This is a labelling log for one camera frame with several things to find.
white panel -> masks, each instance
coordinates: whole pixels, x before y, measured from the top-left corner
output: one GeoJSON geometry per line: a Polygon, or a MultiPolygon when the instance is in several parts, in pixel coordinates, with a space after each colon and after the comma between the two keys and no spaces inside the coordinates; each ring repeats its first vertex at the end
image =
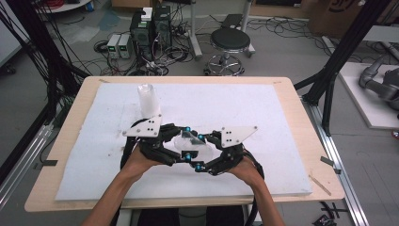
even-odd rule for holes
{"type": "MultiPolygon", "coordinates": [[[[119,171],[122,131],[141,114],[139,84],[102,84],[88,112],[65,169],[57,200],[97,200],[119,171]]],[[[257,125],[244,142],[263,165],[273,195],[311,193],[291,131],[273,86],[153,84],[163,124],[190,126],[200,134],[225,125],[257,125]]],[[[166,147],[175,150],[173,140],[166,147]]],[[[213,157],[219,156],[213,146],[213,157]]],[[[252,195],[250,188],[229,173],[195,173],[187,164],[151,168],[126,198],[176,198],[252,195]]]]}

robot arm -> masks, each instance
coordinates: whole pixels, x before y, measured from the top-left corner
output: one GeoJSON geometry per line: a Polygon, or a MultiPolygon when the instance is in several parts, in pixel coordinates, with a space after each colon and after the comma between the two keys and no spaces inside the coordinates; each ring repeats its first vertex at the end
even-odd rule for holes
{"type": "Polygon", "coordinates": [[[387,71],[384,76],[384,82],[378,83],[374,77],[378,74],[378,69],[383,63],[383,56],[376,60],[370,67],[366,68],[360,76],[359,85],[364,89],[369,89],[379,98],[387,102],[393,102],[398,99],[399,87],[399,69],[387,71]]]}

cardboard box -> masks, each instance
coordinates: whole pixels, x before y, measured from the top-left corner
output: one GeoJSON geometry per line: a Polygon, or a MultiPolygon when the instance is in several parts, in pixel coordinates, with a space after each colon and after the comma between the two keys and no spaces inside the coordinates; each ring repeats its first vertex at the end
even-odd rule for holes
{"type": "Polygon", "coordinates": [[[155,7],[158,0],[112,0],[113,8],[149,8],[155,7]]]}
{"type": "Polygon", "coordinates": [[[314,36],[340,39],[362,7],[360,0],[319,0],[311,7],[308,28],[314,36]]]}

gray floor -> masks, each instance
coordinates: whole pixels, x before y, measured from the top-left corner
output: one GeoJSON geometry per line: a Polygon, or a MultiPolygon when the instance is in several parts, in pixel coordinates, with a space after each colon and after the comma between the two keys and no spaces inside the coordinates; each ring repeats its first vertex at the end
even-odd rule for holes
{"type": "MultiPolygon", "coordinates": [[[[100,32],[89,42],[77,42],[72,49],[81,60],[91,60],[102,57],[93,52],[92,46],[98,40],[106,40],[111,32],[128,30],[129,20],[119,19],[112,13],[107,4],[102,4],[95,12],[85,13],[83,10],[61,13],[56,18],[63,23],[73,22],[80,27],[100,27],[100,32]]],[[[118,15],[131,15],[119,12],[118,15]]],[[[198,19],[203,24],[211,18],[198,19]]],[[[205,27],[216,27],[216,23],[208,23],[205,27]]],[[[248,29],[256,54],[247,58],[245,54],[238,57],[243,61],[246,72],[242,76],[287,76],[293,83],[299,82],[320,71],[326,64],[328,56],[317,48],[313,39],[282,38],[267,31],[264,27],[248,29]]],[[[169,66],[168,75],[202,75],[207,59],[216,54],[208,43],[207,36],[199,39],[203,51],[201,60],[187,63],[177,63],[169,66]]],[[[378,53],[364,43],[358,48],[357,55],[378,56],[378,53]]],[[[26,129],[40,113],[46,104],[46,87],[30,59],[20,53],[10,61],[17,69],[15,74],[0,72],[0,163],[23,136],[26,129]]],[[[99,74],[97,66],[88,67],[93,73],[99,74]]],[[[302,89],[298,94],[306,93],[302,89]]],[[[396,171],[399,169],[398,140],[391,137],[390,130],[369,129],[354,105],[340,79],[337,79],[334,92],[334,102],[331,113],[331,133],[339,150],[344,166],[355,188],[359,201],[370,225],[395,225],[399,220],[399,179],[396,171]]],[[[52,213],[27,213],[24,203],[30,189],[40,171],[33,166],[25,175],[20,185],[0,212],[1,225],[78,225],[88,214],[88,211],[68,211],[52,213]]],[[[345,202],[335,202],[338,209],[346,209],[345,202]]],[[[287,225],[311,225],[326,212],[321,210],[318,202],[281,203],[279,210],[287,225]]],[[[353,225],[345,212],[339,213],[338,225],[353,225]]]]}

caster wheel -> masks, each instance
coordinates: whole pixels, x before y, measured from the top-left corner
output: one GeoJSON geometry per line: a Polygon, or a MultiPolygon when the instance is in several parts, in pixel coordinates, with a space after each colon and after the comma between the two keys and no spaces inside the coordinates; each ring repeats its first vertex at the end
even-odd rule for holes
{"type": "Polygon", "coordinates": [[[204,73],[205,75],[209,75],[209,74],[211,74],[211,70],[209,70],[209,69],[204,69],[204,70],[203,70],[203,73],[204,73]]]}

